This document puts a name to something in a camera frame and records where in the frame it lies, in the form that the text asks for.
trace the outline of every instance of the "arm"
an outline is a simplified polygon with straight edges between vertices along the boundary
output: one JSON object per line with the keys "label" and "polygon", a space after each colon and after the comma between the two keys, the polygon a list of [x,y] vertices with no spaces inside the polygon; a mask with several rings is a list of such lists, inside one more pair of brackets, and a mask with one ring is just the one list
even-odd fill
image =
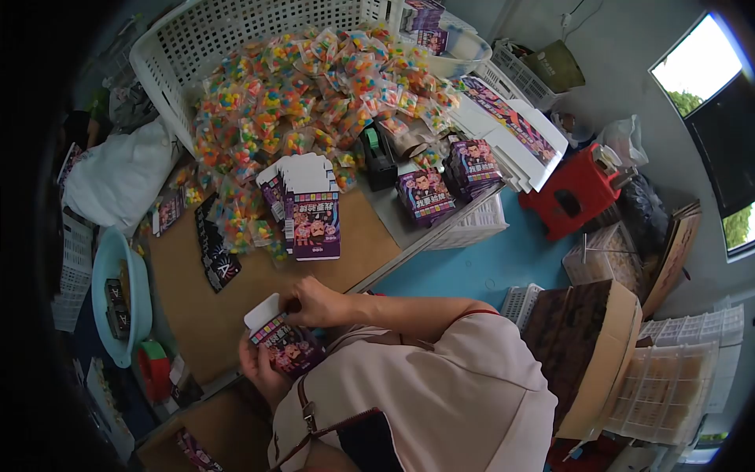
{"label": "arm", "polygon": [[281,311],[293,325],[328,328],[366,324],[436,342],[460,315],[474,310],[497,311],[469,298],[404,298],[344,295],[314,277],[302,279],[281,295]]}

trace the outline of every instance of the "brown cardboard box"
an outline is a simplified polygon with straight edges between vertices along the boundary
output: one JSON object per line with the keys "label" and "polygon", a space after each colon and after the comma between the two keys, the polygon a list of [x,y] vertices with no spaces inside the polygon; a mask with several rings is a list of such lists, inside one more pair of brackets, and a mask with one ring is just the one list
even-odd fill
{"label": "brown cardboard box", "polygon": [[176,433],[182,427],[228,472],[256,472],[268,468],[270,426],[252,412],[235,390],[224,390],[163,424],[137,450],[147,469],[197,471],[176,443]]}
{"label": "brown cardboard box", "polygon": [[615,280],[539,294],[522,339],[559,399],[555,437],[594,440],[618,396],[642,322],[637,296]]}

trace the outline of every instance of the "red stool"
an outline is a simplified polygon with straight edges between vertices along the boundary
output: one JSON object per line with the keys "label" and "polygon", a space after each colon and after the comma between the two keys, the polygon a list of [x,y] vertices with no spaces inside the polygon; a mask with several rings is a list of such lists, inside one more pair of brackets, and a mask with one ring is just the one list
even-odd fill
{"label": "red stool", "polygon": [[531,208],[548,227],[546,238],[556,241],[579,230],[606,210],[619,196],[612,181],[619,171],[607,176],[593,161],[593,143],[575,154],[555,171],[540,192],[519,193],[519,206]]}

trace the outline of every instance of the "trash bag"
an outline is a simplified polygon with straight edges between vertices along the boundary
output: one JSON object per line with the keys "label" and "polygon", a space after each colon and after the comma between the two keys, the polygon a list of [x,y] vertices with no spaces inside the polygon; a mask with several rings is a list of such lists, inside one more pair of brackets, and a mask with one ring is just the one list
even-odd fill
{"label": "trash bag", "polygon": [[632,115],[630,118],[608,123],[595,142],[613,149],[621,159],[621,167],[640,167],[649,162],[640,138],[639,116]]}
{"label": "trash bag", "polygon": [[639,174],[632,179],[621,190],[616,205],[640,258],[663,252],[669,217],[647,177]]}

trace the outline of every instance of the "white plastic crate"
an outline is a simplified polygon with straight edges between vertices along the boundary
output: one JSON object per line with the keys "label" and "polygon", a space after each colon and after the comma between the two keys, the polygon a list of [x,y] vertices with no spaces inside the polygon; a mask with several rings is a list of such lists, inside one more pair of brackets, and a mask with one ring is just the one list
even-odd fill
{"label": "white plastic crate", "polygon": [[504,306],[501,307],[501,315],[513,321],[520,332],[524,331],[529,316],[532,314],[532,308],[535,307],[538,295],[542,291],[543,289],[534,283],[526,287],[514,286],[509,288]]}
{"label": "white plastic crate", "polygon": [[694,437],[718,360],[718,343],[635,349],[604,429],[652,443]]}
{"label": "white plastic crate", "polygon": [[63,272],[60,294],[50,303],[55,328],[73,332],[92,277],[92,230],[63,215]]}
{"label": "white plastic crate", "polygon": [[713,313],[643,323],[639,336],[650,336],[656,346],[718,341],[722,347],[740,344],[744,337],[744,305]]}
{"label": "white plastic crate", "polygon": [[474,213],[464,218],[458,225],[448,230],[426,249],[466,248],[476,242],[493,236],[509,227],[504,220],[504,207],[496,193],[485,200]]}
{"label": "white plastic crate", "polygon": [[529,98],[490,60],[481,62],[474,73],[493,87],[505,100],[524,100],[529,106],[533,106]]}
{"label": "white plastic crate", "polygon": [[[591,233],[587,247],[636,252],[621,222]],[[586,263],[582,264],[582,243],[579,242],[564,256],[562,263],[573,285],[615,279],[638,297],[643,296],[643,266],[636,254],[587,251]]]}
{"label": "white plastic crate", "polygon": [[243,45],[307,26],[353,29],[384,21],[397,34],[401,8],[391,0],[189,0],[158,20],[131,48],[144,91],[181,143],[194,153],[194,105],[201,80]]}
{"label": "white plastic crate", "polygon": [[568,93],[557,94],[551,91],[529,67],[504,47],[503,42],[499,41],[493,49],[492,61],[513,80],[532,105],[540,111],[550,110]]}

